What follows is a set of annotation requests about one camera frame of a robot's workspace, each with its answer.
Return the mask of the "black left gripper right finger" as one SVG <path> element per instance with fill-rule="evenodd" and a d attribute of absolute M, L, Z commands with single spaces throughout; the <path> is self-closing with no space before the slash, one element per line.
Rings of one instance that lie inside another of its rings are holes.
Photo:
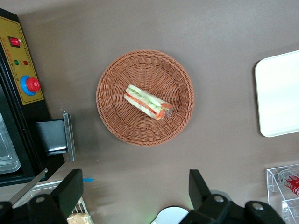
<path fill-rule="evenodd" d="M 193 205 L 183 224 L 284 224 L 281 216 L 268 204 L 248 201 L 241 207 L 222 194 L 213 194 L 201 173 L 189 171 L 189 197 Z"/>

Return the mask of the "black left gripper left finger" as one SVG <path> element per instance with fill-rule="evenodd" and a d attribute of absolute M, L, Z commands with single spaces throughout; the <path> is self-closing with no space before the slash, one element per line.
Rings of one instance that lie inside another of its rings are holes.
<path fill-rule="evenodd" d="M 36 195 L 24 205 L 13 208 L 0 203 L 2 224 L 66 224 L 67 217 L 83 195 L 83 173 L 73 169 L 50 194 Z"/>

